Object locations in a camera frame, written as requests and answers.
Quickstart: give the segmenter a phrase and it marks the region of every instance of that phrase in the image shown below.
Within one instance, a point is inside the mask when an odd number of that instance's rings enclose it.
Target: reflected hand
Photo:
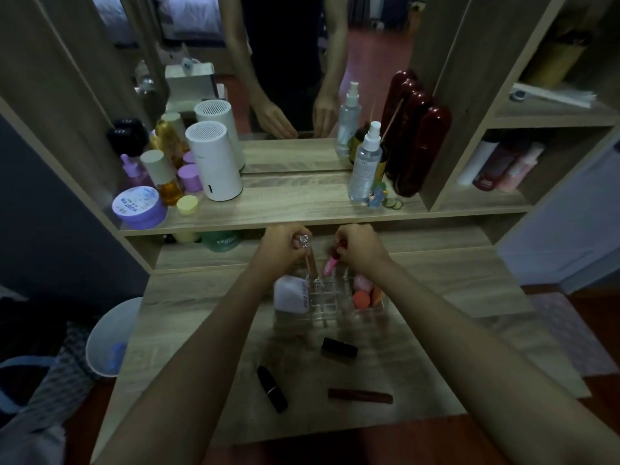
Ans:
[[[274,283],[306,255],[305,248],[293,247],[293,237],[304,234],[312,235],[310,230],[298,223],[268,226],[248,268],[269,283]]]
[[[386,263],[392,263],[392,258],[370,224],[341,226],[336,232],[336,242],[340,240],[346,241],[346,249],[337,249],[340,259],[370,280]]]
[[[338,97],[319,92],[314,101],[312,122],[314,124],[314,138],[321,139],[329,136],[338,119]]]
[[[256,112],[259,124],[265,132],[274,135],[278,139],[296,139],[297,131],[288,121],[280,108],[269,101],[265,96],[252,102],[252,108]]]

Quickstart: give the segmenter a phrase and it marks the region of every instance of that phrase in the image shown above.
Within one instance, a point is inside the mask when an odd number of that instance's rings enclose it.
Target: floor mat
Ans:
[[[528,298],[582,377],[619,372],[616,363],[568,298],[560,293],[536,294]]]

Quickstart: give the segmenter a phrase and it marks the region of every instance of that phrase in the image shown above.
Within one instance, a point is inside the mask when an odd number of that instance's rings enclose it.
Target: dark wall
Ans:
[[[0,285],[104,311],[148,274],[0,115]]]

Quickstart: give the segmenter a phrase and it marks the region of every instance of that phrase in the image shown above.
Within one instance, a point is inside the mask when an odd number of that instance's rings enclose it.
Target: spray bottle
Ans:
[[[345,103],[340,106],[338,116],[338,138],[336,140],[336,153],[344,158],[348,155],[348,143],[360,123],[360,95],[357,91],[359,83],[351,82],[349,91],[346,94]]]
[[[381,123],[372,121],[364,141],[357,148],[353,173],[348,186],[348,196],[352,201],[366,202],[370,195],[375,180],[375,171],[383,154],[379,147],[381,141],[379,129],[381,129]]]

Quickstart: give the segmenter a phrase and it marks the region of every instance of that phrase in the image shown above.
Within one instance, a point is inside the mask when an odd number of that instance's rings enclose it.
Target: person's right hand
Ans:
[[[280,108],[269,101],[266,96],[252,102],[259,124],[265,132],[278,139],[296,139],[297,131],[288,121]]]
[[[346,241],[346,249],[338,247],[340,259],[355,269],[355,272],[372,280],[376,270],[391,263],[388,251],[379,235],[370,224],[343,225],[336,232],[336,242]]]

